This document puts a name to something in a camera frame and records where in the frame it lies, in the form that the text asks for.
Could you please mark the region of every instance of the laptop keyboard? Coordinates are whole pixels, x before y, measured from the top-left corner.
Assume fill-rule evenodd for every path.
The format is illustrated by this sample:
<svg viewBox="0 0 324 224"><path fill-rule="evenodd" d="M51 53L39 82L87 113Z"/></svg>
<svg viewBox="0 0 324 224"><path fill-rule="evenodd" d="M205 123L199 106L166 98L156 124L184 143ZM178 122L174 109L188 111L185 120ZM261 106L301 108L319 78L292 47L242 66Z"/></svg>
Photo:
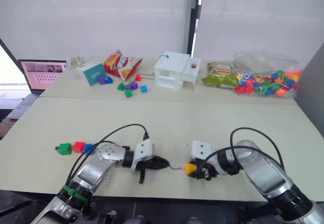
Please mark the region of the laptop keyboard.
<svg viewBox="0 0 324 224"><path fill-rule="evenodd" d="M27 97L25 97L25 99L22 101L21 105L30 106L36 101L36 99L38 99L38 95L30 94Z"/></svg>

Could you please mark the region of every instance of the white wall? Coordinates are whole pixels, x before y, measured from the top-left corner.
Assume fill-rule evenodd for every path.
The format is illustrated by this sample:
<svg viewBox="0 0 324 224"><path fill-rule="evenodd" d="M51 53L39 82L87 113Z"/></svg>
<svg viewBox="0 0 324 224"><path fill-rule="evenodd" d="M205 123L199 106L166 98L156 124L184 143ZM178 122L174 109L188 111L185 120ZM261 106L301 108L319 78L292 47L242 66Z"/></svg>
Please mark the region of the white wall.
<svg viewBox="0 0 324 224"><path fill-rule="evenodd" d="M202 0L195 57L266 50L301 62L324 42L324 0Z"/></svg>
<svg viewBox="0 0 324 224"><path fill-rule="evenodd" d="M0 0L0 14L0 38L17 59L187 49L187 0Z"/></svg>

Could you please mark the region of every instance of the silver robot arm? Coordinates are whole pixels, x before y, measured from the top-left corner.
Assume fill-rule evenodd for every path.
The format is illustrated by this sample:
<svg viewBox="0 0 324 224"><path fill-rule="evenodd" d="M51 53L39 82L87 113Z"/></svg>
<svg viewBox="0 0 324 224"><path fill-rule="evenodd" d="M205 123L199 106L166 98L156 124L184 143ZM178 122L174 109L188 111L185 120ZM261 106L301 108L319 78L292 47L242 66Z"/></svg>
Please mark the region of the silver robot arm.
<svg viewBox="0 0 324 224"><path fill-rule="evenodd" d="M150 139L138 143L135 151L112 143L100 144L80 171L31 224L74 222L113 166L122 165L135 171L139 162L152 157L153 143Z"/></svg>
<svg viewBox="0 0 324 224"><path fill-rule="evenodd" d="M255 143L248 140L240 141L235 146L258 149ZM215 149L211 144L194 141L191 149L192 162L199 165L213 152ZM210 158L202 172L187 173L192 177L210 180L218 174L236 174L238 171L234 169L242 168L284 223L324 223L324 211L299 190L276 162L250 149L235 149L235 154L240 166L235 162L232 150L226 150Z"/></svg>

